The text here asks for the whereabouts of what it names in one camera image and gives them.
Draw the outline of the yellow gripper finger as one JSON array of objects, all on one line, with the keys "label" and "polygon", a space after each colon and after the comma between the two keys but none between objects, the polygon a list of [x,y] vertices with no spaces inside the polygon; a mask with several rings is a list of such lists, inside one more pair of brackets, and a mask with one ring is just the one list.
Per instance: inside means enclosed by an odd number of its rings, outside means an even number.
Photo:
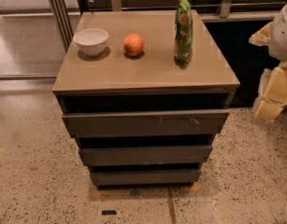
[{"label": "yellow gripper finger", "polygon": [[271,29],[272,22],[269,22],[264,27],[262,27],[259,31],[253,34],[249,38],[249,42],[255,46],[267,46],[270,37],[270,29]]},{"label": "yellow gripper finger", "polygon": [[287,106],[287,62],[273,70],[265,69],[258,87],[258,97],[254,103],[254,116],[272,121]]}]

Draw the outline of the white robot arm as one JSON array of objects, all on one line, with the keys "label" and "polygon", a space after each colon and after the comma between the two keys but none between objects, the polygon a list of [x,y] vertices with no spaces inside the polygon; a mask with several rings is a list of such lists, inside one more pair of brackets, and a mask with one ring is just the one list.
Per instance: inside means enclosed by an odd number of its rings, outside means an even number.
[{"label": "white robot arm", "polygon": [[273,122],[287,106],[287,3],[273,21],[250,37],[249,42],[259,47],[268,46],[269,55],[280,61],[272,70],[264,70],[252,107],[254,119]]}]

